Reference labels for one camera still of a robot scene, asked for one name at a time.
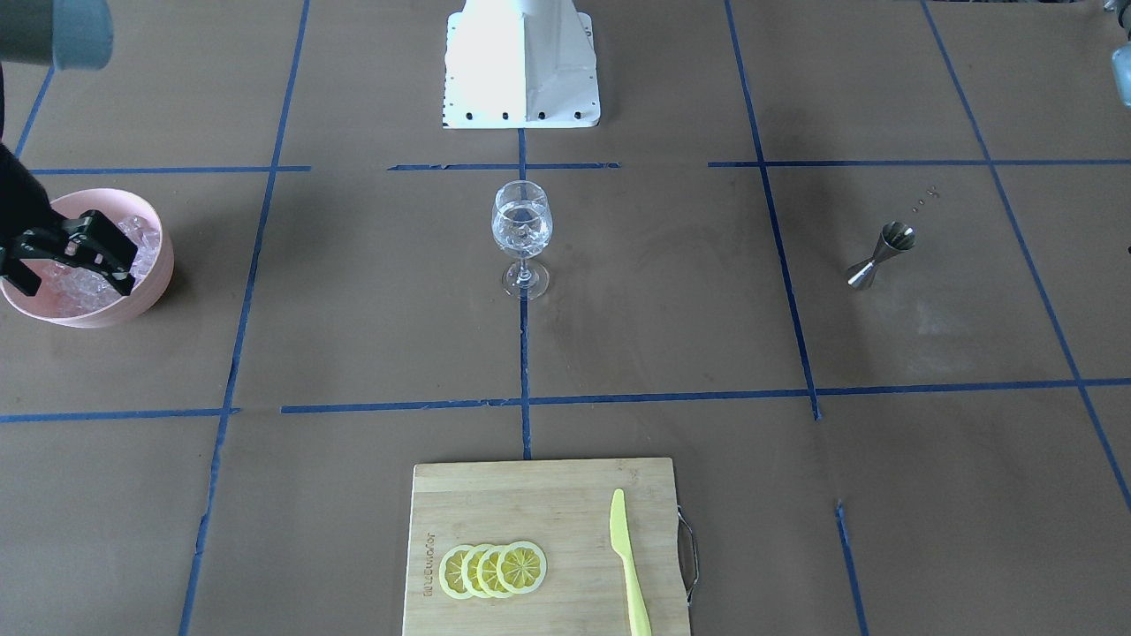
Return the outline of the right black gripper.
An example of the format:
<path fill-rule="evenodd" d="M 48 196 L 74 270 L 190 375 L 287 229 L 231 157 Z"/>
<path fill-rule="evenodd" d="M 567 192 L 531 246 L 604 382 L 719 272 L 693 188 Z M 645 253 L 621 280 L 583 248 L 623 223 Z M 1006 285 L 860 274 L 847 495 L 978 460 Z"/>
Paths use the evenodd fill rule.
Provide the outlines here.
<path fill-rule="evenodd" d="M 41 231 L 49 243 L 49 253 L 72 257 L 80 263 L 97 264 L 109 285 L 121 296 L 133 293 L 136 278 L 131 274 L 138 248 L 101 210 L 86 210 L 80 217 L 64 217 L 51 207 L 43 184 L 32 177 L 7 146 L 1 146 L 1 277 L 21 294 L 35 296 L 42 280 L 20 259 L 19 238 L 28 231 Z"/>

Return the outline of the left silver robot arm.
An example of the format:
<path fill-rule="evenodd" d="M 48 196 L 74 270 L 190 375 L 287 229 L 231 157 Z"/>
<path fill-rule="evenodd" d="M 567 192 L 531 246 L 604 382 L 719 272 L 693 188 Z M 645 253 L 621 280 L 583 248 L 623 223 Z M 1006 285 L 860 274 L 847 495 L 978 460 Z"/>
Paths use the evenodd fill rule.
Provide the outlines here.
<path fill-rule="evenodd" d="M 1126 43 L 1112 53 L 1111 65 L 1119 98 L 1130 109 L 1130 1 L 1103 1 L 1103 9 L 1111 12 L 1119 23 L 1120 31 L 1126 36 Z"/>

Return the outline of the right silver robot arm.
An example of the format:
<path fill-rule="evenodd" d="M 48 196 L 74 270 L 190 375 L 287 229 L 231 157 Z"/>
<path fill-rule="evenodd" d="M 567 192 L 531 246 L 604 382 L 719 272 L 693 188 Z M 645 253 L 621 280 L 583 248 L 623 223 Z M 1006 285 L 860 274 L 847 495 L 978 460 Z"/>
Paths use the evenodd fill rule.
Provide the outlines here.
<path fill-rule="evenodd" d="M 5 1 L 3 60 L 98 70 L 110 61 L 114 33 L 105 1 Z M 44 186 L 10 148 L 1 149 L 1 274 L 21 294 L 42 284 L 27 265 L 51 259 L 93 270 L 122 296 L 133 292 L 138 248 L 98 209 L 76 218 L 53 209 Z"/>

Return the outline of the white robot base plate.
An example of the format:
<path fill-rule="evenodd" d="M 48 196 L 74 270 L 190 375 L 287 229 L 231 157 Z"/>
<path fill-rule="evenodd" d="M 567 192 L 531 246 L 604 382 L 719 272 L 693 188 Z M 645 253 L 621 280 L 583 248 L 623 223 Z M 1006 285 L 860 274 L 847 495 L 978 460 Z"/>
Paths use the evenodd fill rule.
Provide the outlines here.
<path fill-rule="evenodd" d="M 467 1 L 444 36 L 444 129 L 599 124 L 593 20 L 573 1 Z"/>

